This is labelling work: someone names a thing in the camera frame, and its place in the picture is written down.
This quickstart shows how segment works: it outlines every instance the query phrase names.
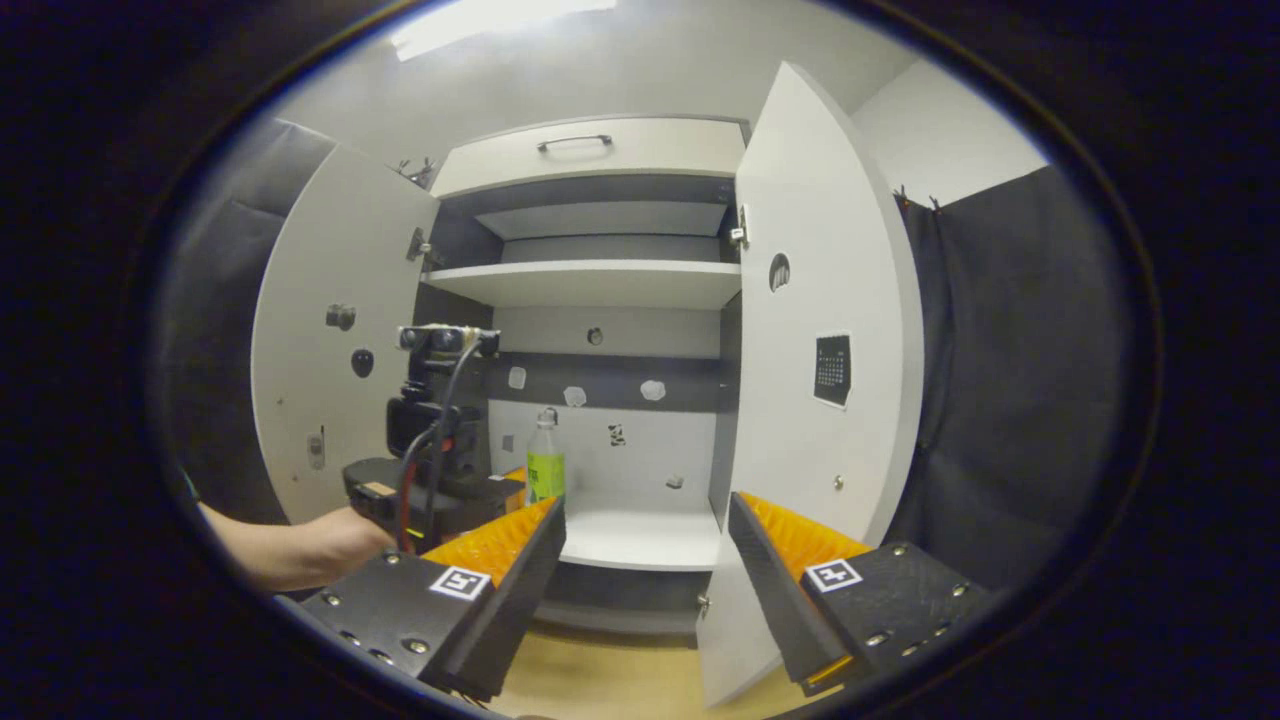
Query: human hand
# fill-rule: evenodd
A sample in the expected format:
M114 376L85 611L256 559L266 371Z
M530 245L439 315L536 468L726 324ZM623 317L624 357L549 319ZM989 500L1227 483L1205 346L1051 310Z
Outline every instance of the human hand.
M317 573L316 584L328 585L358 569L384 548L394 547L385 530L351 507L296 525L300 550Z

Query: cable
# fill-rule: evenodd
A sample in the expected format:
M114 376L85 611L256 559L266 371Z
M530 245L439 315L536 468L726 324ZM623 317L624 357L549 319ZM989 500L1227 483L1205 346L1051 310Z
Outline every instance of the cable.
M408 541L408 532L407 532L408 489L410 486L413 484L413 470L416 469L416 465L413 464L413 456L421 452L422 443L431 437L431 433L435 432L438 424L439 424L438 420L433 420L431 424L428 425L425 430L422 430L421 433L417 434L417 437L413 438L413 442L408 443L408 447L404 450L404 456L401 457L399 471L396 473L396 475L401 479L401 487L398 493L399 497L397 497L399 506L399 514L398 514L399 519L397 523L398 529L396 532L396 542L399 543L399 548L403 552L410 552L413 548L413 546Z
M431 443L431 468L426 477L426 525L422 528L422 539L428 544L434 538L431 532L435 524L435 486L440 483L440 473L444 471L444 430L449 424L449 413L453 407L453 391L457 389L458 378L462 377L462 366L475 355L476 350L480 350L480 342L471 341L471 345L462 351L458 363L449 374L449 384L444 387L444 396L440 398L440 419L435 425L435 442Z

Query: open cabinet door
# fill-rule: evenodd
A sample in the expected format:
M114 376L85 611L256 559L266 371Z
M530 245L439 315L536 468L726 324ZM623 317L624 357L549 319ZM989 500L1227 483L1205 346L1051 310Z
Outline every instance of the open cabinet door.
M787 63L736 190L748 243L731 488L877 546L910 468L924 370L901 215L849 118ZM707 705L781 662L727 532L721 543L698 624Z
M294 202L262 278L253 319L253 418L280 507L305 523L347 503L342 469L389 457L387 401L408 355L397 325L413 320L421 258L439 201L369 156L338 146ZM355 309L348 329L330 305ZM352 355L367 350L361 378Z

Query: gray wall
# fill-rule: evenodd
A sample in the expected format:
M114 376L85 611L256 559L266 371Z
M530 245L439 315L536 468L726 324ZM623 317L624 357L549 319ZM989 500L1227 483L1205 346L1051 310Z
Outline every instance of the gray wall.
M372 41L276 111L389 165L443 159L470 138L611 113L755 122L783 60L846 113L915 59L893 40L800 0L618 0L536 29L479 35L406 63Z

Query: hole in cabinet door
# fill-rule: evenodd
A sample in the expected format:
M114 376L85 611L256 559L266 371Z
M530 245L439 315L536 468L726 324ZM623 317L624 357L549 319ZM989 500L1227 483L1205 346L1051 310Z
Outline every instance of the hole in cabinet door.
M791 282L791 261L778 252L769 263L769 292L777 292L788 282Z

